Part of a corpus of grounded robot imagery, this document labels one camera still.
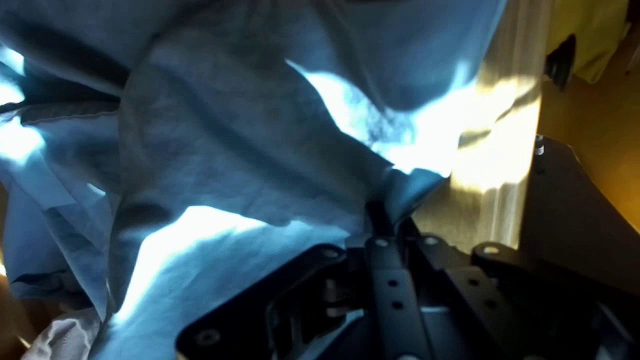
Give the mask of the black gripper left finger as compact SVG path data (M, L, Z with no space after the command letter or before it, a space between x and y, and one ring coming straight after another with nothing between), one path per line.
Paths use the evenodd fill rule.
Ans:
M295 360L346 322L346 253L321 245L190 322L181 360Z

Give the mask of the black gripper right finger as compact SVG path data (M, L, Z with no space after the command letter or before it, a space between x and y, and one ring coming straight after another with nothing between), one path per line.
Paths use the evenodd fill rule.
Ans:
M394 227L383 202L368 202L372 239L367 265L372 283L372 319L385 360L432 360L412 277L403 260Z

